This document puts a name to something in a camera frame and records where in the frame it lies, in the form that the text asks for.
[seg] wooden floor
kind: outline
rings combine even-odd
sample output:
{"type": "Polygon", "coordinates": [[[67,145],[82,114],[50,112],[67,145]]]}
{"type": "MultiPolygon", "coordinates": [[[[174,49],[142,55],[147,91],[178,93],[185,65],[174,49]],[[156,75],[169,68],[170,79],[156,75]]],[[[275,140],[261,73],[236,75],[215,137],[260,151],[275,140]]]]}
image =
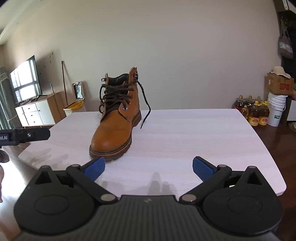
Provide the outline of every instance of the wooden floor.
{"type": "MultiPolygon", "coordinates": [[[[277,230],[283,241],[296,240],[296,132],[287,126],[255,127],[263,143],[278,165],[287,190],[280,196],[284,207],[284,216],[277,230]]],[[[5,176],[2,182],[2,199],[0,203],[0,241],[11,240],[19,233],[13,216],[13,206],[36,170],[18,159],[18,155],[28,146],[3,147],[10,161],[1,164],[5,176]]]]}

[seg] boot heel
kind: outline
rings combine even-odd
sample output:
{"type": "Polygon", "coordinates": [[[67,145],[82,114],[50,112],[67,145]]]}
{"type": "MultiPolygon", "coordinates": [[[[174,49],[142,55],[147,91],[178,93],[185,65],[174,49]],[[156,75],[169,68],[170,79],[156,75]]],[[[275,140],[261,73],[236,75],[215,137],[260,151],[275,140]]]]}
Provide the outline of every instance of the boot heel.
{"type": "Polygon", "coordinates": [[[133,127],[137,126],[139,124],[139,122],[142,119],[142,115],[141,115],[141,111],[139,111],[139,114],[137,115],[137,117],[135,118],[134,122],[133,122],[133,127]]]}

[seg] boot sole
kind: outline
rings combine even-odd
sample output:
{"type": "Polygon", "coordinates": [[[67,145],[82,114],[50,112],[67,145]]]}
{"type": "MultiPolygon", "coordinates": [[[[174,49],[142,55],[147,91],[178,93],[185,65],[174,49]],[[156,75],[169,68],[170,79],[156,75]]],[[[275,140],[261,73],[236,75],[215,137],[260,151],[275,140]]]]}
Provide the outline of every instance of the boot sole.
{"type": "Polygon", "coordinates": [[[131,133],[128,140],[118,149],[112,152],[98,152],[98,151],[94,151],[91,148],[91,146],[89,146],[89,155],[91,156],[91,158],[104,157],[105,161],[112,161],[120,158],[130,148],[132,143],[131,134],[132,134],[133,128],[139,124],[141,119],[142,119],[142,115],[141,115],[141,111],[139,111],[132,121],[131,133]]]}

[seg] yellow label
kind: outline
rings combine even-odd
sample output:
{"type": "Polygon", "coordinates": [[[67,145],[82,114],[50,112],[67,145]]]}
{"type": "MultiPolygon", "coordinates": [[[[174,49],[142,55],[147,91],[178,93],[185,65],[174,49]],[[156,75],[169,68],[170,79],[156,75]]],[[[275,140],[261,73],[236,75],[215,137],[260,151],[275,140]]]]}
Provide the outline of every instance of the yellow label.
{"type": "Polygon", "coordinates": [[[252,116],[248,117],[248,122],[250,123],[251,126],[258,126],[258,121],[259,121],[259,118],[255,118],[252,116]]]}
{"type": "Polygon", "coordinates": [[[266,117],[259,117],[259,125],[265,126],[267,124],[268,118],[266,117]]]}

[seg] wooden stick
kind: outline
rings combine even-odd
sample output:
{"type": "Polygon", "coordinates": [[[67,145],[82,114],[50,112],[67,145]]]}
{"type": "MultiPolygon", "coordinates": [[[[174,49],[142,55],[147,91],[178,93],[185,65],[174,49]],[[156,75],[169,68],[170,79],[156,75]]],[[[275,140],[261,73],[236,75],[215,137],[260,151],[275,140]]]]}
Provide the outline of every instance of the wooden stick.
{"type": "Polygon", "coordinates": [[[66,104],[68,106],[68,98],[67,98],[65,75],[64,75],[64,61],[62,61],[62,71],[63,71],[63,81],[64,81],[64,91],[65,91],[65,97],[66,97],[66,104]]]}

